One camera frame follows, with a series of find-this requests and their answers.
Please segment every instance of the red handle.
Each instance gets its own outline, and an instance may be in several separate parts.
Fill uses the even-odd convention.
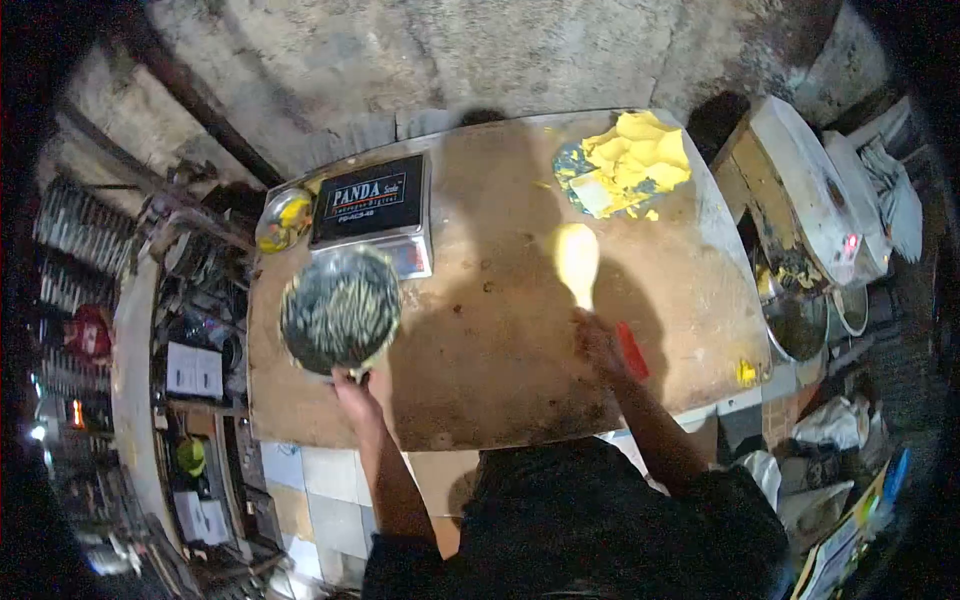
[[[650,376],[650,370],[647,369],[647,363],[643,360],[643,354],[634,340],[634,332],[626,322],[621,321],[616,324],[616,338],[620,342],[620,351],[623,352],[623,358],[627,361],[627,369],[637,381],[643,381]]]

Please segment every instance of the white bag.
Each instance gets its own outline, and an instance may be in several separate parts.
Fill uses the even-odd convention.
[[[793,428],[793,439],[811,444],[834,443],[841,450],[862,448],[870,435],[870,405],[863,396],[851,404],[837,396]]]
[[[769,452],[754,450],[746,456],[741,456],[736,463],[753,475],[767,502],[776,511],[777,493],[780,491],[780,467],[777,465],[777,459]]]
[[[836,525],[852,487],[853,481],[843,481],[820,490],[787,495],[780,500],[777,515],[797,552],[805,552]]]

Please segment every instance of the blue object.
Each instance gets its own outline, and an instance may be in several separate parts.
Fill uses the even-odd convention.
[[[903,480],[906,478],[907,469],[910,466],[910,448],[903,448],[900,456],[895,455],[894,460],[890,461],[887,467],[886,477],[883,479],[883,501],[893,504],[903,487]]]
[[[573,175],[561,175],[560,172],[562,169],[572,170]],[[584,154],[583,149],[580,147],[580,142],[567,142],[563,144],[560,150],[557,151],[557,155],[553,157],[553,175],[557,178],[557,183],[560,184],[561,189],[570,200],[570,203],[573,204],[573,207],[584,214],[589,214],[589,211],[584,208],[584,205],[580,202],[580,198],[577,197],[577,193],[570,187],[570,180],[580,177],[581,175],[586,175],[594,170],[596,170],[596,167],[587,162],[587,155]]]

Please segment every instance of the wooden spoon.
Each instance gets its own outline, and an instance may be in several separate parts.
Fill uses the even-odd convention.
[[[593,284],[599,265],[600,244],[592,229],[582,223],[564,223],[557,227],[553,233],[553,266],[557,278],[573,294],[576,305],[589,312],[593,312]],[[634,379],[643,381],[650,372],[633,331],[621,321],[616,324],[616,337],[627,368]]]

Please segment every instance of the metal bowl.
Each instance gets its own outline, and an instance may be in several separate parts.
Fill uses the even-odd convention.
[[[292,247],[313,222],[313,196],[292,187],[277,194],[263,209],[256,224],[256,246],[273,254]]]
[[[831,342],[848,336],[860,337],[870,316],[870,295],[866,285],[852,285],[833,290],[830,295]]]
[[[280,334],[295,364],[325,377],[339,366],[359,378],[390,346],[399,323],[396,271],[372,246],[315,253],[280,301]]]
[[[780,296],[763,306],[767,335],[783,358],[806,362],[827,343],[827,298]]]

